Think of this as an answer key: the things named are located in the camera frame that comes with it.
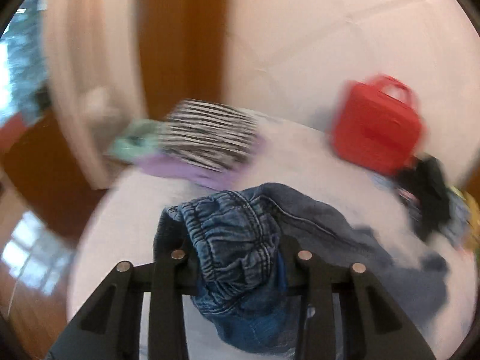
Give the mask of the light blue crumpled garment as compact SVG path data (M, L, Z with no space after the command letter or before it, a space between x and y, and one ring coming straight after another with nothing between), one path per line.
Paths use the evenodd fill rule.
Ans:
M449 189L450 219L443 229L443 234L450 244L457 248L463 244L465 235L470 229L470 209L466 201L456 191Z

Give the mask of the black white striped folded garment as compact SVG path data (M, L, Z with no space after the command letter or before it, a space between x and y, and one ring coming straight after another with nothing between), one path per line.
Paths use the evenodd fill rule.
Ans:
M160 130L162 152L216 172L245 164L258 142L258 125L231 106L185 99Z

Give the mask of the white floral bed sheet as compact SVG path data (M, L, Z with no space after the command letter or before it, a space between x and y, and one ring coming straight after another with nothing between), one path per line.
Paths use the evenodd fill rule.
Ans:
M394 191L378 175L337 158L324 133L261 114L256 120L260 149L234 188L267 182L288 185L335 207L353 227L371 228L395 261L407 267L417 267L430 252L439 253L448 264L448 300L428 326L426 338L438 359L450 358L473 323L478 293L473 254L454 248L439 233L420 241ZM80 239L68 285L67 315L80 309L117 262L151 262L164 208L207 194L187 180L155 177L137 166L122 171Z

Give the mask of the black crumpled garment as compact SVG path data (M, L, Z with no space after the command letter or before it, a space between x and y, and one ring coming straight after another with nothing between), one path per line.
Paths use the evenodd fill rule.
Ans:
M399 171L394 181L413 219L414 233L425 242L451 218L441 163L432 156L418 159L413 167Z

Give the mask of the red hard carry case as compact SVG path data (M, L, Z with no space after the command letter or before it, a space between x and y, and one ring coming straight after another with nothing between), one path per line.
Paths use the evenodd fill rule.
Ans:
M411 162L423 131L416 94L394 77L378 75L348 84L330 142L339 158L393 176Z

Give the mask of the purple folded garment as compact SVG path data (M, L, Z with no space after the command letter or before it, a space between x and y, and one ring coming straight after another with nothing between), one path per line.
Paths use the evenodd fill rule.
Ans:
M135 165L150 176L189 180L216 191L233 189L263 149L264 139L256 134L245 140L217 134L186 144L141 157Z

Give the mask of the blue denim jeans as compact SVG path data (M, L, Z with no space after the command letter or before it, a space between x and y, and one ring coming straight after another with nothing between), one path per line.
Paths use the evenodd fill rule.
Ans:
M363 263L420 330L446 302L448 266L436 252L419 268L397 264L370 228L291 187L267 183L222 191L164 209L154 255L187 245L199 258L192 302L225 343L259 354L295 347L300 301L287 295L283 236L292 236L323 261Z

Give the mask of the mint green folded garment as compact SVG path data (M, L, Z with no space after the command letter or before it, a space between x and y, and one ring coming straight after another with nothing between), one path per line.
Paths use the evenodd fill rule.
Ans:
M134 119L117 135L106 154L126 164L160 152L160 135L164 123L153 119Z

